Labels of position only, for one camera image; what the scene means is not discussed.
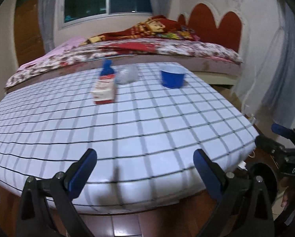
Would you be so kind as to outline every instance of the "clear plastic bag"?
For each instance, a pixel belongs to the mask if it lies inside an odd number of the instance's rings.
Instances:
[[[138,67],[136,65],[127,65],[120,67],[116,74],[116,83],[119,85],[125,85],[131,82],[135,82],[139,79]]]

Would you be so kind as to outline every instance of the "red blanket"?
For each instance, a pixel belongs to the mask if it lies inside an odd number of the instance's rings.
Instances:
[[[104,33],[91,37],[80,45],[100,41],[115,41],[120,39],[137,39],[137,38],[163,38],[174,40],[199,41],[193,30],[186,26],[180,25],[177,21],[168,20],[163,15],[158,15],[147,19],[144,22],[134,25],[120,32]]]

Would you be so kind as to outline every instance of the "finger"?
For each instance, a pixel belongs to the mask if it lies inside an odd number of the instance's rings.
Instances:
[[[284,208],[287,205],[288,202],[288,190],[284,192],[284,195],[282,197],[281,207]]]

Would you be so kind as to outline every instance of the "white tablecloth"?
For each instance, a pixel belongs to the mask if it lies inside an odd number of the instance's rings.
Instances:
[[[161,64],[137,64],[140,80],[119,86],[111,104],[95,105],[90,94],[100,69],[8,94],[0,102],[0,185],[21,195],[29,175],[51,178],[93,148],[97,165],[73,204],[79,212],[116,213],[204,189],[193,166],[198,148],[234,169],[254,149],[257,131],[191,72],[183,88],[163,87]]]

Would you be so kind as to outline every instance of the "white wall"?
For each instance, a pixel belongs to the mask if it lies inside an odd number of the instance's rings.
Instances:
[[[4,0],[0,6],[0,101],[8,78],[18,68],[14,46],[14,12],[16,0]]]
[[[180,14],[180,1],[172,0],[170,7],[169,19],[177,20]],[[60,8],[55,8],[55,24],[54,24],[54,42],[55,46],[67,41],[68,39],[81,36],[81,37],[92,37],[105,32],[116,32],[122,31],[133,25],[146,20],[149,16],[146,15],[127,15],[127,16],[115,16],[106,17],[96,20],[84,21],[81,23],[73,24],[65,28],[61,28],[59,25],[61,17]]]
[[[277,0],[180,0],[180,7],[182,12],[189,14],[197,3],[203,1],[211,3],[219,13],[229,9],[238,10],[248,22],[247,54],[236,94],[243,100],[254,82],[255,72],[261,70],[246,101],[249,106],[246,112],[255,114],[261,106],[261,100],[270,85],[280,58],[283,42],[283,31],[278,30],[282,22],[281,7]],[[263,116],[269,122],[265,125],[265,129],[269,128],[272,123],[270,115]]]

